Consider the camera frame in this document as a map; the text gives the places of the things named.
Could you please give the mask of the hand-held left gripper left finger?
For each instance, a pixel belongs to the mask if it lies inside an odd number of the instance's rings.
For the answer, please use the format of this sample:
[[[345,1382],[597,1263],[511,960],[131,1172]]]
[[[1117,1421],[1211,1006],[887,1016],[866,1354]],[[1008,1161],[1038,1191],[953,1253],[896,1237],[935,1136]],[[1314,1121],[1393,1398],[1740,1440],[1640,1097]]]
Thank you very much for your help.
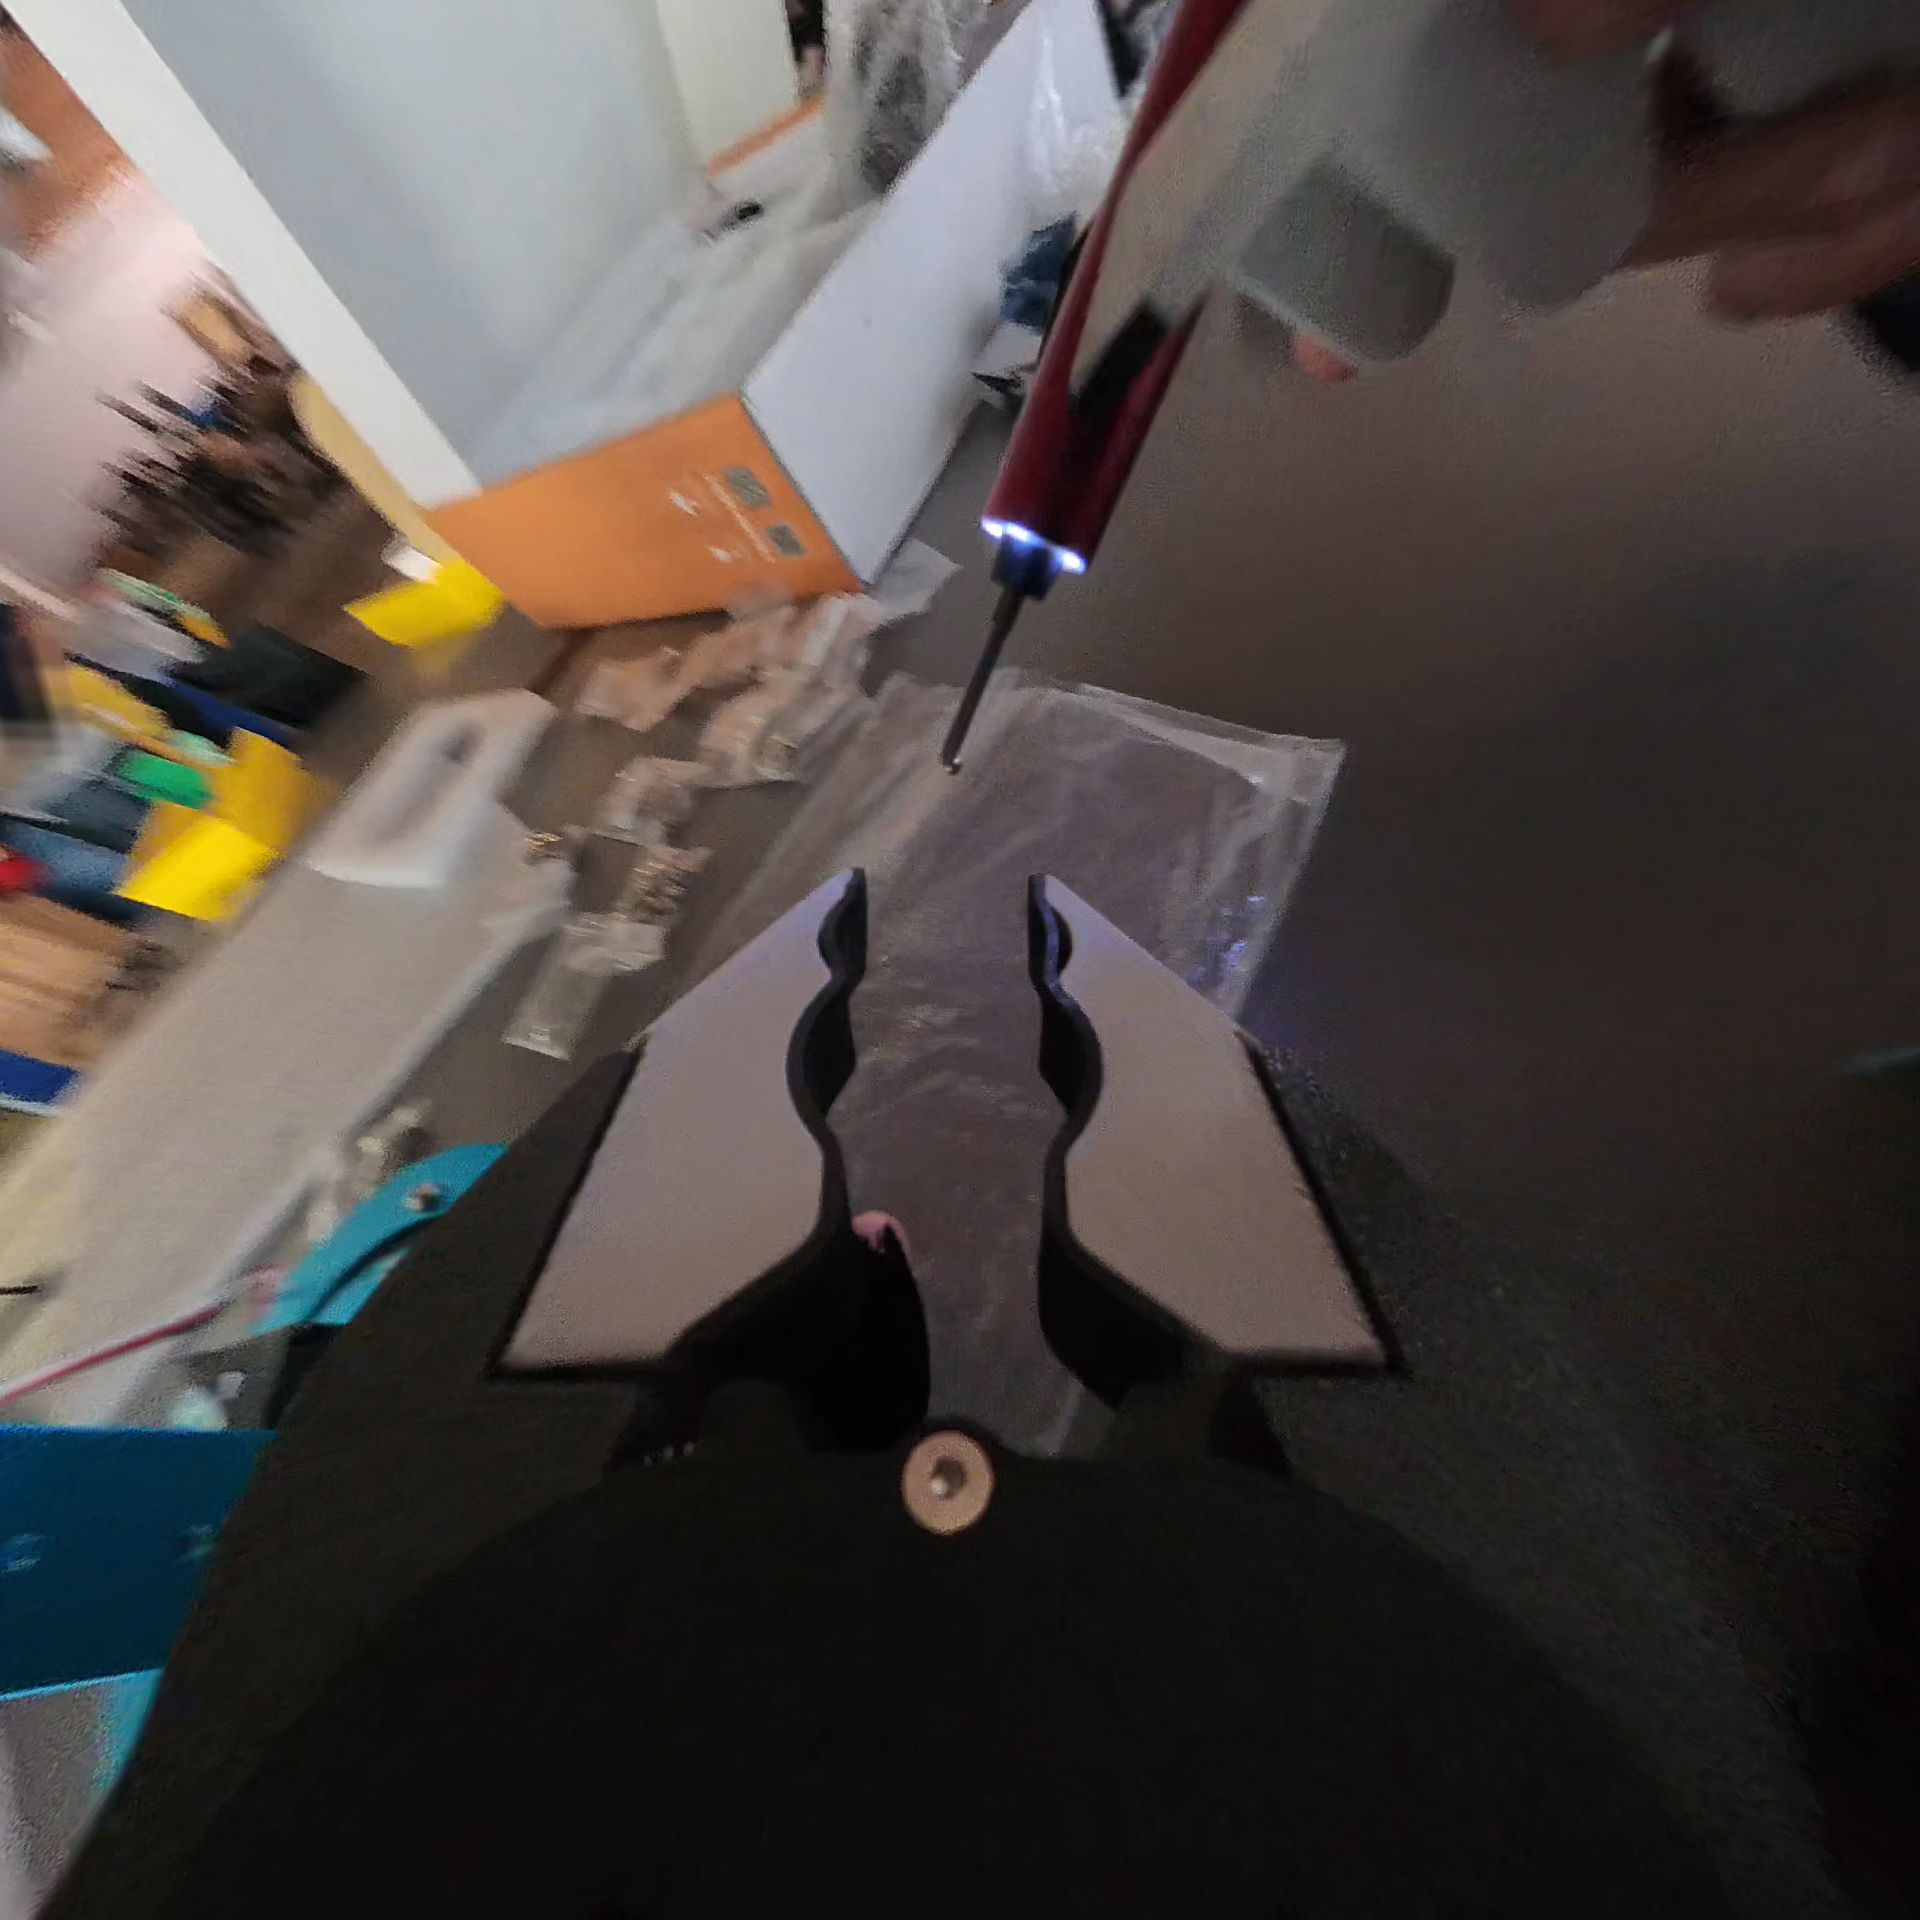
[[[893,1227],[859,1229],[833,1129],[866,965],[868,878],[850,868],[645,1029],[504,1336],[504,1375],[635,1386],[623,1454],[693,1448],[744,1386],[824,1451],[884,1451],[923,1426],[919,1283]]]

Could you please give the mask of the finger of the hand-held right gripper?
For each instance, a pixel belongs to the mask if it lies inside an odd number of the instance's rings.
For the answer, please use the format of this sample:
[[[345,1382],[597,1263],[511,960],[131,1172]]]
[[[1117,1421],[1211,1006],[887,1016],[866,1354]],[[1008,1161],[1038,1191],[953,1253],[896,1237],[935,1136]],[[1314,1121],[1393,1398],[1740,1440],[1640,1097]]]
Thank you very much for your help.
[[[1096,349],[1117,346],[1122,315],[1190,320],[1298,159],[1290,97],[1323,32],[1323,5],[1247,4],[1146,148],[1117,226],[1119,291],[1094,298],[1092,344],[1076,351],[1074,371],[1092,371]]]

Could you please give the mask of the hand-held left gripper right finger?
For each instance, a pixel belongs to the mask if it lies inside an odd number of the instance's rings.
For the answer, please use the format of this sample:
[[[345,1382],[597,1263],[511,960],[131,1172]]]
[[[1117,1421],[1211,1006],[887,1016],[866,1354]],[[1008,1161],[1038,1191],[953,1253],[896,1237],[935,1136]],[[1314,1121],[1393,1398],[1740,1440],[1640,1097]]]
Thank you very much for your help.
[[[1113,1412],[1184,1378],[1384,1378],[1384,1313],[1253,1037],[1066,880],[1032,876],[1026,917],[1061,1364]]]

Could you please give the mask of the red electric screwdriver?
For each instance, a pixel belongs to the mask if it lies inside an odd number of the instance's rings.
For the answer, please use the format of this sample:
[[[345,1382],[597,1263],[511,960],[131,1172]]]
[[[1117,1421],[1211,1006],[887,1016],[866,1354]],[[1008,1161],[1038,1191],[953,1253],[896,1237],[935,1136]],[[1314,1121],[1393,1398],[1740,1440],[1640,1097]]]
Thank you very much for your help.
[[[1144,75],[1113,181],[1068,259],[1035,378],[980,516],[993,544],[997,604],[972,675],[941,745],[957,773],[1007,642],[1026,605],[1099,554],[1146,435],[1188,349],[1195,320],[1124,313],[1117,346],[1096,348],[1092,371],[1074,371],[1092,346],[1099,294],[1120,291],[1124,206],[1136,196],[1150,140],[1198,81],[1247,1],[1178,4],[1162,50]]]

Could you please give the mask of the blue toy robot arm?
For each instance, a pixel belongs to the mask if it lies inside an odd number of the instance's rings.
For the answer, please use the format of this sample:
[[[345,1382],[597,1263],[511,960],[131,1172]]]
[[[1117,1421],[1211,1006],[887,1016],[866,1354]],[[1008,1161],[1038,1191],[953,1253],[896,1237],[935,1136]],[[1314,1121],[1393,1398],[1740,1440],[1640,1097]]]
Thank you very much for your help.
[[[9,1846],[49,1849],[102,1801],[301,1373],[504,1153],[491,1139],[363,1157],[187,1304],[9,1342]]]

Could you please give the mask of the person's right hand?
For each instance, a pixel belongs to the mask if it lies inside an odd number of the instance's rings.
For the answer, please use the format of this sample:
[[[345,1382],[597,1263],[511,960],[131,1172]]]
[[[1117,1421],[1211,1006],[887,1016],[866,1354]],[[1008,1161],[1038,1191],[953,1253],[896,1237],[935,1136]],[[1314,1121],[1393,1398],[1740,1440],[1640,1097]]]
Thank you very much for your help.
[[[1556,66],[1645,60],[1652,189],[1609,279],[1695,266],[1723,324],[1848,315],[1917,369],[1917,4],[1505,4]]]

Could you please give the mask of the clear plastic sheet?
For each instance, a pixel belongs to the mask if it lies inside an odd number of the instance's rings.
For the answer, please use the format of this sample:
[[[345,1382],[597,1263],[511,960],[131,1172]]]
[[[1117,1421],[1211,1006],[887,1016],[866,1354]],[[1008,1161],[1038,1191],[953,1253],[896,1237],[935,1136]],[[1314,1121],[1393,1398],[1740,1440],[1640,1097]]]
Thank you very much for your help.
[[[868,878],[856,1067],[830,1109],[856,1211],[907,1229],[931,1412],[1035,1455],[1094,1423],[1037,1304],[1044,1153],[1062,1108],[1041,1070],[1029,881],[1066,881],[1238,1016],[1348,756],[1107,687],[1017,674],[949,773],[949,686],[890,678],[817,748],[804,795],[697,949],[706,975],[830,876]]]

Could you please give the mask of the group of clear parts bags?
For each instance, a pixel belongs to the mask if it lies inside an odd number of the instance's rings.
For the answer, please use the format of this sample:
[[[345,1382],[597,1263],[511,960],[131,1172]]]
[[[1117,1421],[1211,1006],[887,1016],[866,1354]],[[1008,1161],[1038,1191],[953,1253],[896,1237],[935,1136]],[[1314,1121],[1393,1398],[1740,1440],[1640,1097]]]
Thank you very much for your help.
[[[554,906],[540,965],[506,1020],[504,1046],[571,1062],[620,979],[666,962],[713,849],[694,828],[718,795],[802,781],[868,705],[868,659],[884,630],[924,613],[958,565],[910,540],[871,588],[806,599],[760,593],[683,643],[590,669],[577,713],[633,733],[583,823],[539,836],[532,866],[556,893],[562,869],[586,903]]]

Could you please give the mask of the white foam sheet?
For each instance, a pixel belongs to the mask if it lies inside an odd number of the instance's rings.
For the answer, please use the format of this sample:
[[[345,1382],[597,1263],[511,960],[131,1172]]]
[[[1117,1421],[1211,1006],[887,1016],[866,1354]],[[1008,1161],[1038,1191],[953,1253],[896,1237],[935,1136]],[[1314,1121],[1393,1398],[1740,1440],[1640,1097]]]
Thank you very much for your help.
[[[511,1137],[527,1070],[489,1066],[575,876],[511,832],[440,890],[297,869],[5,1153],[5,1348],[108,1332],[262,1256],[364,1139]]]

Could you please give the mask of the white foam insert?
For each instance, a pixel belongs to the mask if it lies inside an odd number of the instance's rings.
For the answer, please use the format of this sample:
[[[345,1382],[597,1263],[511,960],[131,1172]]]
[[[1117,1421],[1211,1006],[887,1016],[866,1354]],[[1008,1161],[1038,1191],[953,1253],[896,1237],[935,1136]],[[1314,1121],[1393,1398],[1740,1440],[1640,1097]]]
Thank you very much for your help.
[[[306,841],[327,880],[394,891],[443,890],[503,816],[503,794],[561,710],[527,686],[416,707]]]

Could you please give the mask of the large yellow plastic bin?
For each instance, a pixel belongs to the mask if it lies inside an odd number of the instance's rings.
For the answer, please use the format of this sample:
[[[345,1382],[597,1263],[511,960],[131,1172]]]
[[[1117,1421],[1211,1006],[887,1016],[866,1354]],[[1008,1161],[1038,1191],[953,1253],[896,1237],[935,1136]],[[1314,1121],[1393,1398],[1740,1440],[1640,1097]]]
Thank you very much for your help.
[[[198,808],[158,802],[126,860],[115,896],[185,919],[218,923],[250,903],[332,798],[290,748],[234,732],[229,757],[209,771]]]

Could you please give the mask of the small yellow plastic bin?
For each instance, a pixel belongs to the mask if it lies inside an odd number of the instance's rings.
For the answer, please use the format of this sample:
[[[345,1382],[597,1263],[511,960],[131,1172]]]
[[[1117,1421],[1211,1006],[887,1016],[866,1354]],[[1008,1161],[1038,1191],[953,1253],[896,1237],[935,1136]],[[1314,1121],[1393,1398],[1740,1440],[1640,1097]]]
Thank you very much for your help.
[[[345,612],[382,643],[418,652],[484,630],[506,602],[479,567],[455,558],[428,578],[405,578],[355,598]]]

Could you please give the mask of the white orange cardboard box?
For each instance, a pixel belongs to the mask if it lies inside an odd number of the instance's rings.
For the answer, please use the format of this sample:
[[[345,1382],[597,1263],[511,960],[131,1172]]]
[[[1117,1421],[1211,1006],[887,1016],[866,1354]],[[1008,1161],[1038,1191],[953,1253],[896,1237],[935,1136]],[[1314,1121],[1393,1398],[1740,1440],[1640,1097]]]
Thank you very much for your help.
[[[158,1],[124,9],[318,291],[256,298],[405,499],[584,627],[884,565],[972,413],[1003,272],[1119,130],[1092,4]]]

